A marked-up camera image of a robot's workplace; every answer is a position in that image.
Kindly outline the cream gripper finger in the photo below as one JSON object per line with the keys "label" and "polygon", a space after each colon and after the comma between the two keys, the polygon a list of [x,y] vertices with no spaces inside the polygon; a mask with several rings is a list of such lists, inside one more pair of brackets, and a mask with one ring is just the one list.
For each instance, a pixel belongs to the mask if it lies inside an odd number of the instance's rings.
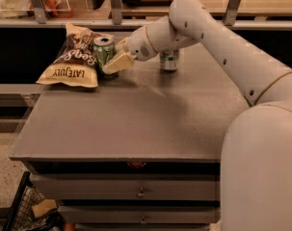
{"label": "cream gripper finger", "polygon": [[118,52],[120,51],[127,52],[128,51],[127,42],[128,42],[128,38],[122,39],[119,43],[116,44],[116,50]]}
{"label": "cream gripper finger", "polygon": [[120,51],[106,65],[102,67],[105,74],[114,74],[120,70],[131,67],[136,60],[136,56],[131,52]]}

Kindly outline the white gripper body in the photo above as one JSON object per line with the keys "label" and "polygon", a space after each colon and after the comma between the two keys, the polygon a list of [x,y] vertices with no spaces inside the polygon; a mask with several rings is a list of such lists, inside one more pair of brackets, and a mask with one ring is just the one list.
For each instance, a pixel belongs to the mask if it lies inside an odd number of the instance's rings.
{"label": "white gripper body", "polygon": [[131,52],[137,61],[145,62],[154,58],[157,52],[154,50],[147,35],[147,26],[134,31],[127,41],[127,49]]}

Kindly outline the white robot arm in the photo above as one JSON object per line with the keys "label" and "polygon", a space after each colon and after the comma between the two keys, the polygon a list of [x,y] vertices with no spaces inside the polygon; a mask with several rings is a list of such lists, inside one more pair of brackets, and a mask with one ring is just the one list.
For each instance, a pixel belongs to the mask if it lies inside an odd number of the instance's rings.
{"label": "white robot arm", "polygon": [[124,39],[103,70],[195,43],[249,105],[223,142],[221,231],[292,231],[292,68],[217,22],[200,0],[173,0],[168,15]]}

